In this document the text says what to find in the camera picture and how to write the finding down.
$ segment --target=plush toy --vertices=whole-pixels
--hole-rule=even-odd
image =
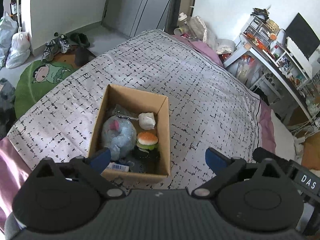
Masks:
[[[110,117],[102,127],[102,147],[111,152],[111,160],[117,161],[133,150],[136,145],[137,131],[127,119]]]

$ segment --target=screw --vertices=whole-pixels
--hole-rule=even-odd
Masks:
[[[120,197],[123,191],[119,188],[112,188],[107,191],[109,197]]]
[[[206,188],[197,188],[194,191],[194,194],[197,195],[198,197],[206,197],[210,194],[210,191]]]

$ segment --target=cardboard box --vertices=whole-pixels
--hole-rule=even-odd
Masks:
[[[158,150],[160,152],[160,161],[156,168],[156,174],[135,173],[124,171],[104,170],[102,176],[108,180],[118,177],[132,181],[144,181],[157,183],[171,176],[170,169],[170,131],[169,131],[169,99],[166,96],[145,92],[137,89],[127,88],[119,85],[108,85],[103,95],[98,116],[92,133],[92,139],[89,146],[89,157],[100,150],[101,147],[101,129],[107,120],[106,112],[116,104],[121,105],[132,113],[151,113],[156,119],[156,133],[159,142]],[[141,131],[138,122],[132,122],[137,133]]]

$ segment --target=white patterned bedsheet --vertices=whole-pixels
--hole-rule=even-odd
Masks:
[[[213,147],[252,160],[259,143],[259,96],[207,57],[159,30],[144,32],[82,67],[36,103],[8,134],[33,169],[52,157],[87,155],[105,87],[115,83],[169,97],[172,178],[125,188],[193,190],[213,176],[204,153]]]

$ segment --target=computer screen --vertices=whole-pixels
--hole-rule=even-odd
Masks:
[[[299,13],[287,27],[285,34],[294,41],[308,60],[320,45],[317,35]]]

